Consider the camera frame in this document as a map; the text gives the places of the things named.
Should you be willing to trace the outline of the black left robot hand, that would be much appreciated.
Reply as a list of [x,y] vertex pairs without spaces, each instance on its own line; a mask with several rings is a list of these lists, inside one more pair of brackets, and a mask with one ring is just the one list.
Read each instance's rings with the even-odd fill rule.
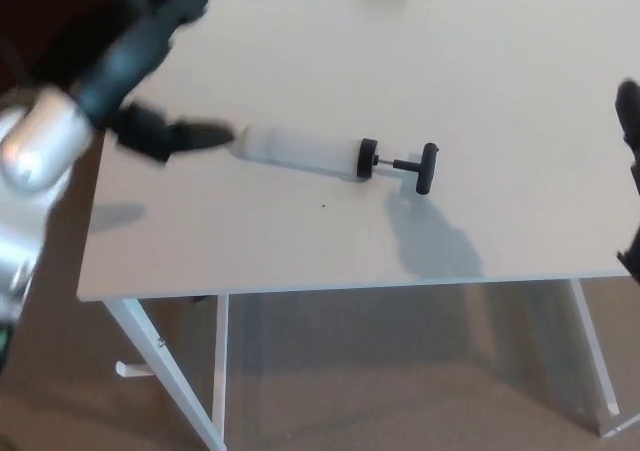
[[176,153],[212,149],[235,140],[233,128],[212,121],[169,122],[162,113],[125,98],[154,73],[171,50],[174,33],[206,12],[210,0],[124,0],[129,22],[68,92],[90,123],[111,130],[117,144],[156,162]]

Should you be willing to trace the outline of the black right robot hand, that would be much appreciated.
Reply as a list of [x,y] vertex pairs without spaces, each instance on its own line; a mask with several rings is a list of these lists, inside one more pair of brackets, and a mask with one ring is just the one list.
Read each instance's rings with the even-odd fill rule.
[[[615,109],[622,131],[624,141],[633,155],[633,163],[630,171],[637,191],[640,191],[639,180],[639,84],[627,79],[623,81],[617,90]],[[629,248],[624,252],[618,252],[617,258],[623,267],[629,272],[636,283],[639,282],[639,231],[636,231]]]

